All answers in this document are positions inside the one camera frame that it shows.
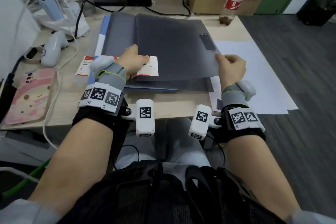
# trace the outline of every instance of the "gray pants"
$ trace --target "gray pants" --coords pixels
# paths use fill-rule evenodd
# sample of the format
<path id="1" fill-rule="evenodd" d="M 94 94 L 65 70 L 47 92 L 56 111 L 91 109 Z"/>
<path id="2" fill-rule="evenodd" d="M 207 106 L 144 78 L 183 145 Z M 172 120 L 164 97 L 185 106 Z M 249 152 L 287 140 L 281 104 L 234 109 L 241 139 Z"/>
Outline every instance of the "gray pants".
<path id="1" fill-rule="evenodd" d="M 185 172 L 188 166 L 210 167 L 210 163 L 199 143 L 199 140 L 188 136 L 191 120 L 188 118 L 171 119 L 167 122 L 167 136 L 169 154 L 167 162 L 163 162 L 163 172 L 165 174 L 175 175 L 183 184 L 185 184 Z M 124 145 L 135 146 L 141 160 L 157 159 L 154 137 L 137 137 L 135 133 L 129 133 Z M 138 153 L 131 146 L 121 148 L 118 158 L 115 162 L 117 169 L 128 167 L 132 162 L 138 161 Z"/>

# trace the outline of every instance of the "green cable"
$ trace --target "green cable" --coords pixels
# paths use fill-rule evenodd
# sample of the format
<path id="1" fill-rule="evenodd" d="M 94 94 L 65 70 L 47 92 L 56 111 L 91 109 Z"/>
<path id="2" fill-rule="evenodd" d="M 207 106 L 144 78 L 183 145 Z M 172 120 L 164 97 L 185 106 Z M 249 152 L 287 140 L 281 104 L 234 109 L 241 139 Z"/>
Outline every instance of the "green cable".
<path id="1" fill-rule="evenodd" d="M 40 171 L 42 171 L 49 163 L 49 160 L 47 160 L 46 162 L 44 162 L 41 166 L 39 166 L 38 168 L 36 168 L 34 171 L 32 171 L 30 173 L 31 177 L 34 177 L 36 175 L 38 175 L 40 173 Z M 22 182 L 20 182 L 19 184 L 17 184 L 15 187 L 11 188 L 8 191 L 5 191 L 2 193 L 2 200 L 7 199 L 11 196 L 13 196 L 15 193 L 19 192 L 20 190 L 22 190 L 24 187 L 26 187 L 29 183 L 31 182 L 31 180 L 25 178 L 23 179 Z"/>

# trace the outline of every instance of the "leg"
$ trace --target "leg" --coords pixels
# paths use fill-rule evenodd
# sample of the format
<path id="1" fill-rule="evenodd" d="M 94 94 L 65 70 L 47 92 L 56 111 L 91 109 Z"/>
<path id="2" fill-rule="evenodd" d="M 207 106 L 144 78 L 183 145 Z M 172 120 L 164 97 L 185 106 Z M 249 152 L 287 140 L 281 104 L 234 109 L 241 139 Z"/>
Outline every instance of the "leg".
<path id="1" fill-rule="evenodd" d="M 199 140 L 188 136 L 190 125 L 191 120 L 188 118 L 168 120 L 169 155 L 167 162 L 210 167 Z"/>
<path id="2" fill-rule="evenodd" d="M 156 149 L 154 137 L 137 137 L 135 132 L 129 133 L 123 145 L 133 145 L 139 151 L 139 161 L 155 160 Z M 137 150 L 132 146 L 122 147 L 115 162 L 117 169 L 128 167 L 132 162 L 138 161 Z"/>

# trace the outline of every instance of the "black vest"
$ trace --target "black vest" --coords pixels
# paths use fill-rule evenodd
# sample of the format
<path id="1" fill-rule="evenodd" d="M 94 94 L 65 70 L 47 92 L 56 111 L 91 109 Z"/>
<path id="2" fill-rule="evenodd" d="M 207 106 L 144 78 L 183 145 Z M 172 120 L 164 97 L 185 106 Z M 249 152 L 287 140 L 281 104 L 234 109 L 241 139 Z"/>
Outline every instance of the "black vest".
<path id="1" fill-rule="evenodd" d="M 159 161 L 133 162 L 92 186 L 59 223 L 284 223 L 226 169 L 189 166 L 185 175 L 187 191 Z"/>

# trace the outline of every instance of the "gray wristband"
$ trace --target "gray wristband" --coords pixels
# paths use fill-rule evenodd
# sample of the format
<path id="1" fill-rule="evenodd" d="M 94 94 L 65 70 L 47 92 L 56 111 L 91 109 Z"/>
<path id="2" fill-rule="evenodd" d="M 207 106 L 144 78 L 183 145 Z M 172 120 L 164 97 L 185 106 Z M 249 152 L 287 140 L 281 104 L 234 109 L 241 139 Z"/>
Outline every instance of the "gray wristband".
<path id="1" fill-rule="evenodd" d="M 126 85 L 126 71 L 122 65 L 117 63 L 113 63 L 101 71 L 98 78 L 98 82 L 108 84 L 121 91 Z"/>
<path id="2" fill-rule="evenodd" d="M 241 104 L 247 107 L 249 106 L 246 102 L 245 93 L 237 84 L 227 86 L 223 90 L 222 103 L 223 103 L 223 107 L 226 107 L 232 104 Z"/>

